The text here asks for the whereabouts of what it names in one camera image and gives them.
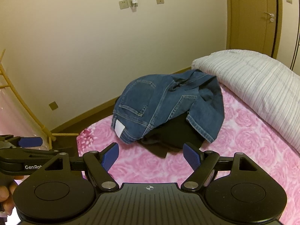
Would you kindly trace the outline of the person left hand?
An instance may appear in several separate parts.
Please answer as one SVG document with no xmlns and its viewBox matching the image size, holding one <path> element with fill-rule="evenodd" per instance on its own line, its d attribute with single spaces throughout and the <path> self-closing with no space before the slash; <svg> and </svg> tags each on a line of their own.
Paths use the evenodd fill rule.
<svg viewBox="0 0 300 225">
<path fill-rule="evenodd" d="M 23 180 L 24 176 L 15 176 L 12 181 L 9 182 L 9 185 L 1 185 L 1 211 L 5 215 L 10 216 L 15 207 L 13 201 L 13 193 L 18 186 L 16 180 Z"/>
</svg>

